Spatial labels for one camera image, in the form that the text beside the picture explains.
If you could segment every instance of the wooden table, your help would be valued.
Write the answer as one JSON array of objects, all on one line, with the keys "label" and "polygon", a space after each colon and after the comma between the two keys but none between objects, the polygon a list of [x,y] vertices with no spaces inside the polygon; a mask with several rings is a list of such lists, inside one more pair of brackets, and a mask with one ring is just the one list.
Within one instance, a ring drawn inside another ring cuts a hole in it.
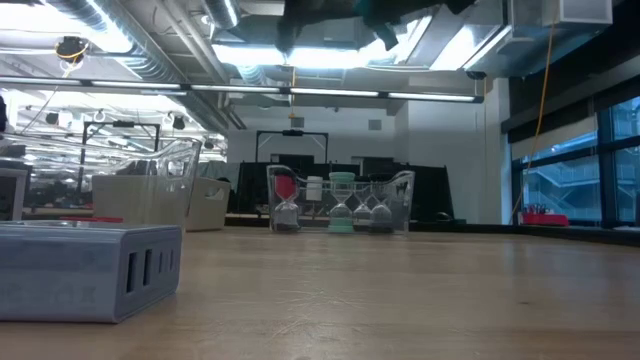
[{"label": "wooden table", "polygon": [[535,237],[188,234],[120,325],[0,324],[0,359],[640,359],[640,251]]}]

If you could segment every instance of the desk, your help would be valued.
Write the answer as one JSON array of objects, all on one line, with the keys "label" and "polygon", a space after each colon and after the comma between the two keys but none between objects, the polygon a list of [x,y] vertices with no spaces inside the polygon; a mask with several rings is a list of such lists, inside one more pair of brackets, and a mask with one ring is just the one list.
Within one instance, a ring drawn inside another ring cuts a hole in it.
[{"label": "desk", "polygon": [[515,235],[187,234],[120,325],[0,323],[0,358],[640,358],[640,251]]}]

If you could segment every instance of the glass panel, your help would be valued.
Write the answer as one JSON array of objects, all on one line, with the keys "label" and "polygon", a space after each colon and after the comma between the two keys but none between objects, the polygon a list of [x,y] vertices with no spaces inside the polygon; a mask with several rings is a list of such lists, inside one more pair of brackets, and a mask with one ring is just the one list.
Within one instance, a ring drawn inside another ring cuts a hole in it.
[{"label": "glass panel", "polygon": [[640,97],[612,108],[615,140],[640,135]]},{"label": "glass panel", "polygon": [[635,222],[640,171],[640,148],[634,147],[616,152],[616,176],[618,188],[618,219]]},{"label": "glass panel", "polygon": [[[553,145],[550,148],[538,151],[534,156],[533,160],[540,160],[544,158],[548,158],[551,156],[556,156],[560,154],[569,153],[575,150],[580,150],[592,146],[596,146],[598,142],[598,134],[595,131],[590,133],[586,133],[584,135],[580,135],[577,138],[571,139],[569,141],[565,141],[561,144]],[[529,162],[529,156],[525,156],[522,158],[523,163]]]},{"label": "glass panel", "polygon": [[523,177],[523,204],[544,205],[571,220],[600,221],[599,169],[597,156],[533,168]]}]

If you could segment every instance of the clear acrylic container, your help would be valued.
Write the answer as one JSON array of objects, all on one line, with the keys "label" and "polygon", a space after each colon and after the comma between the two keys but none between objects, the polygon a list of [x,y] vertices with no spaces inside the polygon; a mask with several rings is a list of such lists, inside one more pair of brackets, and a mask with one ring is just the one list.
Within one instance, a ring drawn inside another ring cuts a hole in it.
[{"label": "clear acrylic container", "polygon": [[11,169],[27,179],[22,219],[11,220],[99,218],[184,228],[200,148],[193,139],[140,152],[0,134],[0,173]]},{"label": "clear acrylic container", "polygon": [[414,173],[388,181],[354,181],[354,174],[331,173],[331,180],[300,178],[283,165],[267,167],[270,227],[332,233],[409,231]]}]

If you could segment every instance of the hourglass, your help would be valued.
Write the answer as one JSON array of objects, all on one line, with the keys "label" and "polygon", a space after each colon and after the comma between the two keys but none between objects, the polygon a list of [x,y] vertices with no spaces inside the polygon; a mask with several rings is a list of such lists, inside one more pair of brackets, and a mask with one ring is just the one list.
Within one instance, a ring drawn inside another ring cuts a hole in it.
[{"label": "hourglass", "polygon": [[389,183],[387,181],[374,180],[374,182],[371,183],[372,196],[378,202],[378,205],[371,210],[369,229],[372,232],[393,232],[393,216],[386,204],[387,198],[389,197],[388,186]]},{"label": "hourglass", "polygon": [[360,206],[353,211],[354,225],[369,226],[371,221],[371,209],[367,206],[367,202],[371,197],[371,183],[357,182],[355,184],[353,194],[360,202]]},{"label": "hourglass", "polygon": [[273,218],[271,219],[274,230],[276,231],[297,231],[300,229],[298,225],[299,208],[295,200],[298,197],[298,186],[296,185],[295,175],[286,174],[282,171],[275,173],[275,193],[282,201],[273,210]]},{"label": "hourglass", "polygon": [[345,202],[353,194],[356,175],[354,173],[333,172],[329,174],[331,179],[331,195],[338,205],[329,212],[329,231],[339,233],[353,232],[353,214]]}]

